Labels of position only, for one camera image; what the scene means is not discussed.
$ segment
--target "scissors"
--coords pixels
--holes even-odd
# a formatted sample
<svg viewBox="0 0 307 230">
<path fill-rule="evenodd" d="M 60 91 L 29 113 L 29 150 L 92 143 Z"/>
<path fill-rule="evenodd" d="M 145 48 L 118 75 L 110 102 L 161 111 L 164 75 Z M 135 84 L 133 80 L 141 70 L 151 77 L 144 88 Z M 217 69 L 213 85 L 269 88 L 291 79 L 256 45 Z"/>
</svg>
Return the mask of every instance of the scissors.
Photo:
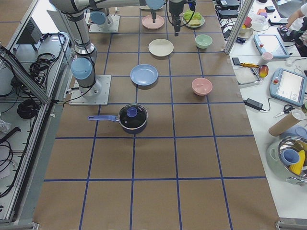
<svg viewBox="0 0 307 230">
<path fill-rule="evenodd" d="M 281 115 L 284 115 L 284 114 L 288 114 L 290 113 L 292 110 L 294 110 L 294 107 L 290 104 L 286 104 L 284 107 L 283 107 L 283 111 L 280 112 L 279 114 L 277 114 L 274 118 L 277 118 Z"/>
</svg>

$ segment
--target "cardboard tube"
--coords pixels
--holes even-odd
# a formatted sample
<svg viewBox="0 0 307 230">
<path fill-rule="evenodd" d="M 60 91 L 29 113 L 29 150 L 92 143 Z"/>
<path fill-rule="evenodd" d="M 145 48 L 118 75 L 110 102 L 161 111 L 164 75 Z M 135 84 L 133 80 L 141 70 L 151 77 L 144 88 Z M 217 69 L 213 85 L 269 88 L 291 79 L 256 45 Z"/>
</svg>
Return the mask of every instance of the cardboard tube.
<svg viewBox="0 0 307 230">
<path fill-rule="evenodd" d="M 292 110 L 291 113 L 269 128 L 269 133 L 276 137 L 304 119 L 305 114 L 303 111 L 298 109 Z"/>
</svg>

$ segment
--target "green vegetable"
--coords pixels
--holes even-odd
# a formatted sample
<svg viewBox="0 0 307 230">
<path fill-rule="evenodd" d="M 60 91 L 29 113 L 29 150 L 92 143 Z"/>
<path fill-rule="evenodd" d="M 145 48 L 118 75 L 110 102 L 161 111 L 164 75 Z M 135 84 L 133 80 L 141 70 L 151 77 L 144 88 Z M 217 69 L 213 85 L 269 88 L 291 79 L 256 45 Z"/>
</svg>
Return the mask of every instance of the green vegetable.
<svg viewBox="0 0 307 230">
<path fill-rule="evenodd" d="M 188 21 L 190 20 L 191 16 L 193 14 L 193 11 L 191 11 L 190 9 L 187 9 L 184 14 L 183 14 L 183 18 Z M 195 19 L 198 19 L 200 20 L 201 19 L 201 14 L 199 12 L 195 12 L 194 15 L 193 15 L 193 18 L 192 20 L 195 20 Z"/>
</svg>

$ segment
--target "blue plate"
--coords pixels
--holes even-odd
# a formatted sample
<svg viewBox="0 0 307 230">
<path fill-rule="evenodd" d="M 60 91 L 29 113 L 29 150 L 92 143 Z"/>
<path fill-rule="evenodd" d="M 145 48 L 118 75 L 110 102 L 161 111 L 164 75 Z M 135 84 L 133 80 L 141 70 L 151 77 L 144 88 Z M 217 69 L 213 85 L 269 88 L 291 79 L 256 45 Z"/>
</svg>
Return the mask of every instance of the blue plate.
<svg viewBox="0 0 307 230">
<path fill-rule="evenodd" d="M 141 64 L 131 70 L 130 77 L 135 84 L 147 86 L 158 79 L 158 71 L 151 65 Z"/>
</svg>

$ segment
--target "blue pot handle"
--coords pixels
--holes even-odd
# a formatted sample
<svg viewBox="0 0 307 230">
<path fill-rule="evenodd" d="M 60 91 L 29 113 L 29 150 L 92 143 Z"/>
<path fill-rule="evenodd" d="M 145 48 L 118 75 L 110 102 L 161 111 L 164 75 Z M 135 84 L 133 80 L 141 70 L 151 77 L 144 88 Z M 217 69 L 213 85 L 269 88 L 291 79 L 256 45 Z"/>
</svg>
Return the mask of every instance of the blue pot handle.
<svg viewBox="0 0 307 230">
<path fill-rule="evenodd" d="M 96 116 L 88 116 L 89 121 L 118 121 L 118 116 L 114 115 L 96 115 Z"/>
</svg>

